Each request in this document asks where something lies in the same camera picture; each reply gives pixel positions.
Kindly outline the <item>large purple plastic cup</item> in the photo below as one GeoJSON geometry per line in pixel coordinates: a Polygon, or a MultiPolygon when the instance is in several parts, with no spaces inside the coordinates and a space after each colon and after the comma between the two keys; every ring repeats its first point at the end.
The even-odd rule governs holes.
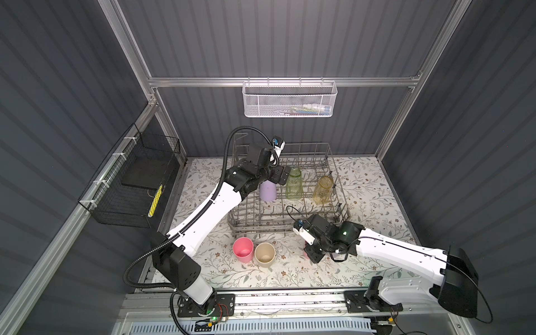
{"type": "Polygon", "coordinates": [[[276,184],[271,181],[264,181],[260,185],[260,199],[264,202],[273,202],[277,198],[276,184]]]}

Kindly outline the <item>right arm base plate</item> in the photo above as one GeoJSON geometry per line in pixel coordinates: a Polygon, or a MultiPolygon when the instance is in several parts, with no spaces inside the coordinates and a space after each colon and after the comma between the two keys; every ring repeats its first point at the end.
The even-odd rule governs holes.
{"type": "Polygon", "coordinates": [[[366,290],[346,290],[343,293],[346,308],[349,313],[365,312],[402,312],[403,305],[391,305],[379,298],[378,295],[368,294],[366,290]]]}

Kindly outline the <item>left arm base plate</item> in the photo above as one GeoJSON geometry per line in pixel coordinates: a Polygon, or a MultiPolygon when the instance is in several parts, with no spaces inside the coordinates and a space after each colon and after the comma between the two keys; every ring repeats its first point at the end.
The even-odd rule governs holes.
{"type": "Polygon", "coordinates": [[[180,318],[194,317],[230,317],[235,312],[234,294],[213,293],[204,304],[198,304],[193,299],[181,297],[177,302],[177,315],[180,318]]]}

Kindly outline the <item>yellow transparent glass cup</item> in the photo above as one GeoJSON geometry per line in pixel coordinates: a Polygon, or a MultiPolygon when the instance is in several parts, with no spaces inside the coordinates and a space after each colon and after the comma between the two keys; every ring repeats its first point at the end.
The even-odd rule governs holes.
{"type": "Polygon", "coordinates": [[[315,187],[313,200],[317,205],[324,205],[330,201],[332,196],[332,189],[334,186],[333,178],[328,176],[322,176],[315,187]]]}

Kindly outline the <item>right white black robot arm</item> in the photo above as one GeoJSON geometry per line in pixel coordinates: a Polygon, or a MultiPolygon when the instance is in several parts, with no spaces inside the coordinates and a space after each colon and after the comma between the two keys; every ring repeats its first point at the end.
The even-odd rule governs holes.
{"type": "Polygon", "coordinates": [[[317,214],[296,220],[293,231],[305,241],[304,252],[315,264],[326,255],[334,262],[359,256],[416,274],[415,279],[374,276],[363,297],[364,304],[374,311],[402,311],[404,304],[437,303],[451,314],[477,317],[479,276],[462,248],[444,251],[422,247],[350,221],[337,226],[317,214]]]}

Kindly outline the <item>pink plastic cup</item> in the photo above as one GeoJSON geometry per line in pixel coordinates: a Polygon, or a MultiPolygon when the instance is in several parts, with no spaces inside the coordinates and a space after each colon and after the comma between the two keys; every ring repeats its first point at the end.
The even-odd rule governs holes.
{"type": "Polygon", "coordinates": [[[233,244],[233,253],[240,262],[251,262],[254,254],[253,241],[248,237],[240,237],[233,244]]]}

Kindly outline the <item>green transparent glass cup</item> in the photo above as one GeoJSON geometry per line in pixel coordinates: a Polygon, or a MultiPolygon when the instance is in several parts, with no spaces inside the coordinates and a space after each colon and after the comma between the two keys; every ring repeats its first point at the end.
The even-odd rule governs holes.
{"type": "Polygon", "coordinates": [[[289,200],[299,200],[302,196],[302,171],[298,167],[292,167],[286,183],[286,198],[289,200]]]}

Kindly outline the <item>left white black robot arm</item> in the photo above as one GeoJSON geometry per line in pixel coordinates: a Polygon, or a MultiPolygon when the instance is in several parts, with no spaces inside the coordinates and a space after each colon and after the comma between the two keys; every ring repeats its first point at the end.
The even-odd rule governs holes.
{"type": "Polygon", "coordinates": [[[219,183],[210,196],[177,227],[167,234],[157,234],[154,243],[167,246],[152,254],[153,266],[167,279],[171,288],[211,309],[215,289],[201,276],[201,266],[194,261],[202,242],[220,220],[239,205],[264,181],[284,185],[290,168],[279,162],[285,142],[275,137],[272,144],[250,145],[245,159],[234,166],[223,166],[219,183]]]}

